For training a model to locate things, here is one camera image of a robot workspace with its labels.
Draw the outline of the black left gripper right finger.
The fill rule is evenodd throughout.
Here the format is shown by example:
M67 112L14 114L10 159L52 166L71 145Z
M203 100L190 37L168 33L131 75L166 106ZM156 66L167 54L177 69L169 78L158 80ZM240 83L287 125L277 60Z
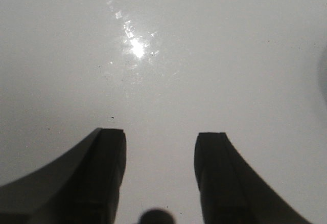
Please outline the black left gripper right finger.
M309 223L248 165L224 132L199 133L194 170L204 223Z

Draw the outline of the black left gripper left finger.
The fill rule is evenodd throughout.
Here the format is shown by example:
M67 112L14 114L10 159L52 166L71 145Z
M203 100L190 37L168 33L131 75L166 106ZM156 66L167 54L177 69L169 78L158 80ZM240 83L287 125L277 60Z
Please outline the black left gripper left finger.
M126 166L121 129L97 128L42 168L1 187L1 223L114 223Z

